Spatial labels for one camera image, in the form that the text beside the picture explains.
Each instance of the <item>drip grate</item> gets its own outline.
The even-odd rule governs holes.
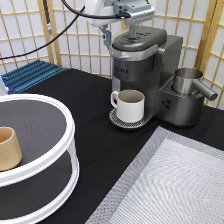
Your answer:
[[[151,118],[152,118],[152,115],[149,112],[145,112],[144,117],[140,121],[135,123],[125,123],[117,117],[115,108],[109,114],[109,119],[112,124],[114,124],[118,128],[130,130],[130,131],[143,127],[149,122]]]

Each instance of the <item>black table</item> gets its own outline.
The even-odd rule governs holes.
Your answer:
[[[152,119],[137,132],[116,129],[109,121],[111,85],[109,79],[71,69],[25,91],[64,103],[76,125],[78,184],[67,202],[41,223],[85,223],[158,126],[224,149],[224,111],[209,107],[203,108],[200,122],[191,128]]]

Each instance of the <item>mug handle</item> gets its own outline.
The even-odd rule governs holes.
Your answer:
[[[117,91],[114,91],[111,93],[110,102],[114,108],[117,108],[117,104],[115,104],[115,102],[114,102],[114,95],[117,95],[117,97],[118,97],[118,94],[119,94],[119,92],[117,92]]]

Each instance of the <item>white cup rim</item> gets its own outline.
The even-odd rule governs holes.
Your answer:
[[[13,138],[13,136],[15,135],[15,131],[14,131],[13,128],[10,128],[10,127],[0,127],[0,131],[1,131],[1,129],[8,129],[8,130],[10,130],[12,132],[9,138],[7,138],[3,142],[0,142],[0,145],[3,145],[5,143],[9,142]]]
[[[121,98],[119,97],[120,94],[125,93],[125,92],[136,92],[136,93],[140,94],[142,98],[141,98],[141,100],[138,100],[138,102],[133,102],[133,103],[132,103],[132,102],[125,102],[123,99],[121,99]],[[138,104],[138,103],[142,102],[143,100],[145,100],[145,95],[144,95],[142,92],[138,91],[138,90],[127,89],[127,90],[123,90],[123,91],[119,92],[119,94],[118,94],[118,99],[119,99],[122,103],[125,103],[125,104]]]

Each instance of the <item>coffee maker lid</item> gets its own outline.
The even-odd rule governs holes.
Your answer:
[[[128,32],[116,37],[113,48],[120,51],[137,52],[143,51],[153,45],[161,45],[167,41],[167,32],[163,29],[140,26],[136,39],[129,39]]]

